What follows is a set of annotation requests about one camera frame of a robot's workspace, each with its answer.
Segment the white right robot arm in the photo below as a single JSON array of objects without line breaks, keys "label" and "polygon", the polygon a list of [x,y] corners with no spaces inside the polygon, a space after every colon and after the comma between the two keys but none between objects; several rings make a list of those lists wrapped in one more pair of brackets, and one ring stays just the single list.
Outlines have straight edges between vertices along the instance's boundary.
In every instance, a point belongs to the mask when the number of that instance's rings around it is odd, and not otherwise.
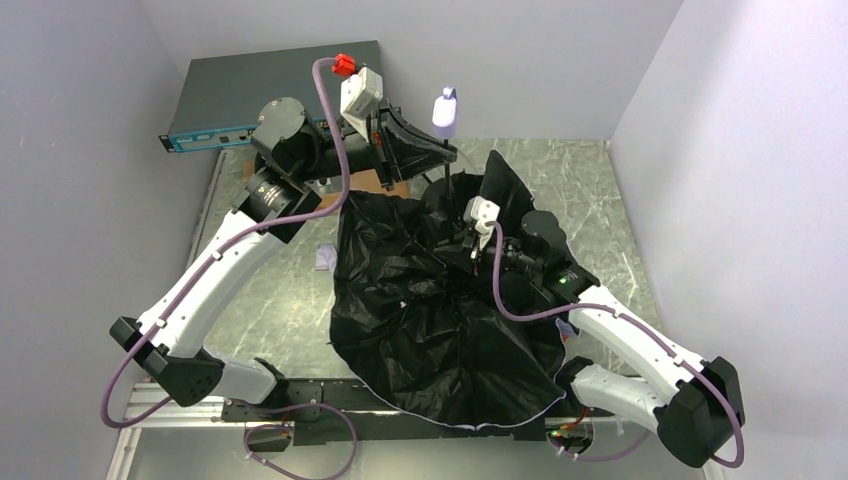
[{"label": "white right robot arm", "polygon": [[488,268],[492,298],[505,319],[562,319],[636,371],[626,377],[574,360],[566,385],[582,406],[640,425],[687,466],[743,465],[745,407],[739,372],[729,360],[705,359],[626,307],[569,257],[564,232],[550,213],[529,212],[517,239],[506,235],[498,207],[482,198],[469,203],[463,221],[470,264]]}]

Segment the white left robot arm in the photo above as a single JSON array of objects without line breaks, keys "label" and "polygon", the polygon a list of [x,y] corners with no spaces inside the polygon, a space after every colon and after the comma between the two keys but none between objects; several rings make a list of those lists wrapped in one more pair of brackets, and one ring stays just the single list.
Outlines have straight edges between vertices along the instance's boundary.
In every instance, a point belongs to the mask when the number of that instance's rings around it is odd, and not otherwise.
[{"label": "white left robot arm", "polygon": [[169,400],[188,407],[207,396],[264,408],[288,402],[285,376],[262,359],[239,360],[207,349],[206,338],[223,309],[271,256],[305,223],[334,214],[314,182],[336,179],[348,191],[353,174],[383,169],[408,180],[457,159],[454,146],[407,122],[399,109],[379,102],[358,131],[350,120],[314,120],[291,97],[267,103],[251,143],[259,167],[226,213],[215,237],[177,283],[139,318],[122,316],[111,337]]}]

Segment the lilac folding umbrella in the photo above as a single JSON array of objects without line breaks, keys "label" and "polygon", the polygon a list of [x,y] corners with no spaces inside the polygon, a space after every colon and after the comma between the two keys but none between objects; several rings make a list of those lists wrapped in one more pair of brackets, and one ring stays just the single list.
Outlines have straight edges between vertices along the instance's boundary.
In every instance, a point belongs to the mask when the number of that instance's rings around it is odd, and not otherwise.
[{"label": "lilac folding umbrella", "polygon": [[453,204],[500,209],[501,273],[470,261],[470,231],[450,229],[444,180],[419,199],[353,191],[339,214],[330,341],[380,400],[449,427],[520,425],[566,395],[562,321],[520,272],[554,272],[562,253],[522,238],[530,189],[497,150],[481,174],[451,178]]}]

